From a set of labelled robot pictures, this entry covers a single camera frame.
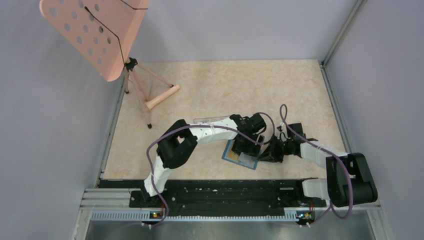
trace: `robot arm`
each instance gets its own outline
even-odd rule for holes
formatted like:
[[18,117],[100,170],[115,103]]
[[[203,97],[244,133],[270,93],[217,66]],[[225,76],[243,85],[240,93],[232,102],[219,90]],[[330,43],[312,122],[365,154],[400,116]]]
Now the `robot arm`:
[[[206,144],[218,140],[235,140],[232,151],[237,154],[244,153],[250,156],[258,156],[261,146],[245,139],[240,134],[231,130],[237,130],[257,142],[263,142],[264,137],[258,133],[266,128],[264,119],[258,114],[252,117],[241,117],[233,114],[230,117],[207,123],[210,127],[187,128],[172,134],[158,143],[156,162],[154,165],[153,181],[160,193],[163,192],[165,183],[176,169],[187,162],[197,144]],[[165,134],[178,128],[187,126],[183,119],[175,122]],[[296,133],[304,138],[302,124],[289,125]],[[324,148],[335,153],[347,168],[351,178],[353,190],[353,204],[371,203],[377,200],[377,189],[374,184],[367,161],[361,153],[347,153],[337,151],[325,146],[314,138],[308,141],[319,146],[315,148],[303,141],[291,132],[287,133],[285,139],[272,136],[269,145],[259,157],[260,161],[282,162],[286,155],[297,155],[301,158],[315,162],[326,169],[327,179],[310,178],[299,180],[299,197],[320,198],[331,200],[336,207],[349,205],[349,191],[345,172],[337,164],[333,156],[321,151]],[[152,173],[144,180],[144,195],[153,197],[157,191],[152,184]]]

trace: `marble-patterned floor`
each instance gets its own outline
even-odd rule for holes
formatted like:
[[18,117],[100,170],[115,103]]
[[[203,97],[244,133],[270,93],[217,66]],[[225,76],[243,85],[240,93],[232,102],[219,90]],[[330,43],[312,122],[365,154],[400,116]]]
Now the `marble-patterned floor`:
[[[279,125],[279,107],[288,106],[287,121],[301,122],[308,138],[344,150],[336,118],[317,60],[240,60],[144,63],[181,89],[151,111],[148,129],[132,83],[125,94],[110,148],[104,179],[144,179],[150,172],[146,148],[176,120],[256,112],[271,115]],[[151,87],[153,77],[136,68]],[[156,91],[168,87],[157,82]],[[265,139],[271,135],[268,127]],[[297,156],[283,163],[259,162],[251,170],[222,160],[226,141],[199,145],[170,179],[293,179],[325,178],[325,170]],[[155,159],[156,148],[151,152]]]

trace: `purple cable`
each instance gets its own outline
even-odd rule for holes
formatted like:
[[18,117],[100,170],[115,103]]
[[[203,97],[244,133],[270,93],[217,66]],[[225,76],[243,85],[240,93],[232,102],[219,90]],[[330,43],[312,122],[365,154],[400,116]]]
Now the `purple cable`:
[[[283,112],[282,109],[283,107],[285,108],[285,115],[283,117]],[[339,215],[336,210],[334,209],[333,203],[330,203],[329,208],[331,208],[331,210],[333,211],[334,215],[336,215],[336,217],[338,217],[339,219],[347,219],[351,216],[352,214],[352,208],[354,206],[354,193],[353,193],[353,189],[352,189],[352,182],[351,182],[351,177],[349,175],[348,169],[345,167],[345,165],[343,164],[342,160],[340,159],[339,156],[337,156],[336,154],[332,153],[331,151],[325,149],[325,148],[321,148],[320,146],[313,144],[312,142],[310,142],[309,140],[307,140],[306,138],[304,138],[303,136],[301,136],[299,133],[297,133],[295,130],[293,130],[291,127],[289,127],[289,125],[286,122],[286,117],[287,117],[287,105],[282,104],[279,107],[279,115],[281,117],[282,122],[284,123],[285,127],[290,130],[294,135],[298,136],[300,139],[302,139],[305,143],[310,144],[312,147],[319,149],[321,151],[323,151],[324,153],[330,154],[331,156],[333,156],[337,162],[340,164],[341,169],[343,170],[345,176],[346,176],[346,180],[347,180],[347,188],[349,191],[349,208],[347,209],[347,213],[344,216]]]

